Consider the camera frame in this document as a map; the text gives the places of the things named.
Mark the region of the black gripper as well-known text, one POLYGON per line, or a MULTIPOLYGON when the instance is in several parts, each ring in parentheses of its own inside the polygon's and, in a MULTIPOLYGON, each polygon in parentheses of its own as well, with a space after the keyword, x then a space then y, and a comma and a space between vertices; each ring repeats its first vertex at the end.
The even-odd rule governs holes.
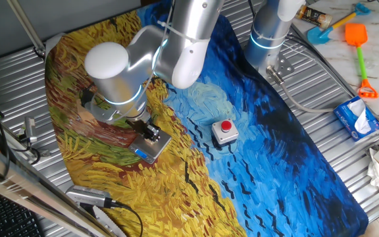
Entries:
POLYGON ((160 138, 160 128, 154 124, 151 124, 151 122, 151 118, 148 118, 147 120, 126 119, 126 123, 130 125, 138 134, 141 134, 144 139, 149 142, 157 142, 160 138))

